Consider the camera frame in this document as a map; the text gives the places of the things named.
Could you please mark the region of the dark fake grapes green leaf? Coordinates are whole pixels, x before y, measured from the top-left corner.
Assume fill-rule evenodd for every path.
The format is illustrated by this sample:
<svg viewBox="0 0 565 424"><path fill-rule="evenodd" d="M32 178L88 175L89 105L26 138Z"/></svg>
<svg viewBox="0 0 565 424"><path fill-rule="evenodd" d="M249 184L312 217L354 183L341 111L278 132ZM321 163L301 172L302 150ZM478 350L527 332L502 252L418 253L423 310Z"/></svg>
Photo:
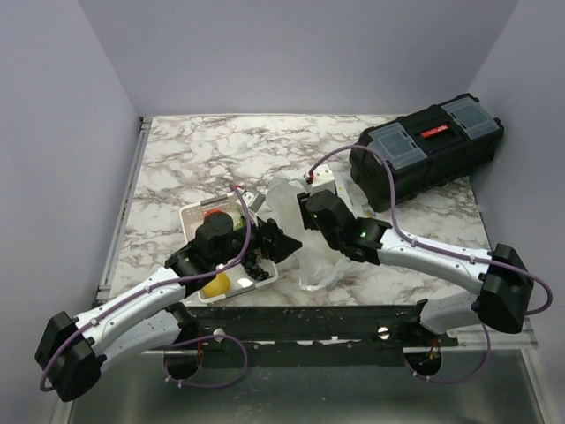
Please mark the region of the dark fake grapes green leaf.
<svg viewBox="0 0 565 424"><path fill-rule="evenodd" d="M244 272L254 281L262 282L269 278L269 273L259 265L259 256L247 251L241 261Z"/></svg>

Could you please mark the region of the white plastic bag lemon print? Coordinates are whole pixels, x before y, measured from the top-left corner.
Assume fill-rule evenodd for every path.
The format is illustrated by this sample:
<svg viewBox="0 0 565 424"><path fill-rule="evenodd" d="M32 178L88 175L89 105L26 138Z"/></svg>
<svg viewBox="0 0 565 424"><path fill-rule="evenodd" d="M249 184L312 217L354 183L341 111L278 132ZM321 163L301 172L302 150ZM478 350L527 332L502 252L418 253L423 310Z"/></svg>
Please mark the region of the white plastic bag lemon print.
<svg viewBox="0 0 565 424"><path fill-rule="evenodd" d="M292 255L298 260L298 283L315 292L354 276L361 266L330 249L318 231L304 228L297 200L303 191L298 178L279 171L268 183L266 203L283 232L303 244Z"/></svg>

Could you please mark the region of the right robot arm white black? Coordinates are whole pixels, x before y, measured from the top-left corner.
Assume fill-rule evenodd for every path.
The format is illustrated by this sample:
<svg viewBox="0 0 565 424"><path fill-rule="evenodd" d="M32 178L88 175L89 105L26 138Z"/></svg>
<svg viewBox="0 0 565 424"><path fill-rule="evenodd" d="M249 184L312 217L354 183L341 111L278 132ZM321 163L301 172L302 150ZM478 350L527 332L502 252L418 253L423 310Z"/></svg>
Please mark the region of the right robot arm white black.
<svg viewBox="0 0 565 424"><path fill-rule="evenodd" d="M307 230L319 231L343 256L373 265L397 266L434 276L462 288L443 299L419 302L419 316L406 324L407 338L428 345L449 330L484 324L502 333L521 332L533 281L516 250L466 250L432 240L420 246L400 236L390 223L356 217L329 190L297 196Z"/></svg>

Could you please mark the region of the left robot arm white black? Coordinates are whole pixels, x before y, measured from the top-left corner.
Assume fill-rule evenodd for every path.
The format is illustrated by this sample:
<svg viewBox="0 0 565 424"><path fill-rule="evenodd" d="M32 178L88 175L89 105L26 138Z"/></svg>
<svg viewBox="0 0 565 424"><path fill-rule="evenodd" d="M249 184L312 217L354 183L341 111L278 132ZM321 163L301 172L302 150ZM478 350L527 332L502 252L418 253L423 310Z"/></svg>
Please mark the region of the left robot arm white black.
<svg viewBox="0 0 565 424"><path fill-rule="evenodd" d="M42 370L40 390L55 391L63 401L78 398L100 379L109 347L135 326L199 291L248 253L260 250L279 263L301 246L273 219L246 219L236 229L225 212L206 215L193 239L142 283L100 307L76 316L61 311L48 320L34 355Z"/></svg>

